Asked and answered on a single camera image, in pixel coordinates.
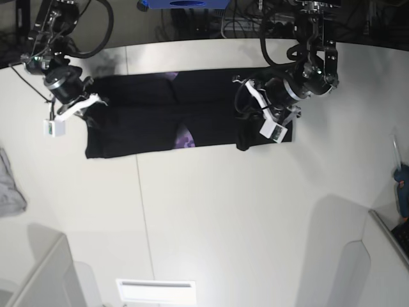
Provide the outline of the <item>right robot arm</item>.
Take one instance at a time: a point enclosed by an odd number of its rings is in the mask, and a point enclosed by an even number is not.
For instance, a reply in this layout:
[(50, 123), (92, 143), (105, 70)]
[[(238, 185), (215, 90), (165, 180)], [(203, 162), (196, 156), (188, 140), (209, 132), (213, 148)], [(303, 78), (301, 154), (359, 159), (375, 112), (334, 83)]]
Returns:
[(81, 79), (82, 68), (71, 65), (69, 60), (91, 58), (107, 45), (113, 30), (114, 12), (108, 1), (99, 3), (107, 11), (107, 29), (95, 49), (81, 52), (70, 37), (82, 17), (76, 1), (42, 1), (27, 38), (29, 51), (20, 56), (20, 61), (8, 65), (13, 71), (16, 71), (15, 66), (22, 65), (27, 73), (43, 77), (44, 86), (52, 94), (51, 98), (41, 96), (49, 105), (49, 117), (43, 123), (46, 135), (62, 136), (67, 119), (82, 118), (94, 104), (107, 105), (99, 94), (89, 91), (94, 79)]

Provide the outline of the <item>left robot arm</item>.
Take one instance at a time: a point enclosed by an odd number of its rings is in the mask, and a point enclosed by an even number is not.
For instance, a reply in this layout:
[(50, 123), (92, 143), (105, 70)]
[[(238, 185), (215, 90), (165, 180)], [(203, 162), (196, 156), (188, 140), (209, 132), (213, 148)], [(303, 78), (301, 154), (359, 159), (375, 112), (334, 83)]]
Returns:
[[(259, 25), (259, 43), (267, 67), (242, 80), (235, 95), (235, 111), (242, 116), (270, 113), (282, 125), (290, 113), (299, 115), (297, 103), (322, 96), (338, 87), (338, 51), (331, 31), (332, 9), (339, 1), (295, 1), (274, 4)], [(290, 13), (296, 45), (290, 47), (288, 62), (277, 63), (269, 55), (268, 30), (277, 28), (276, 16)]]

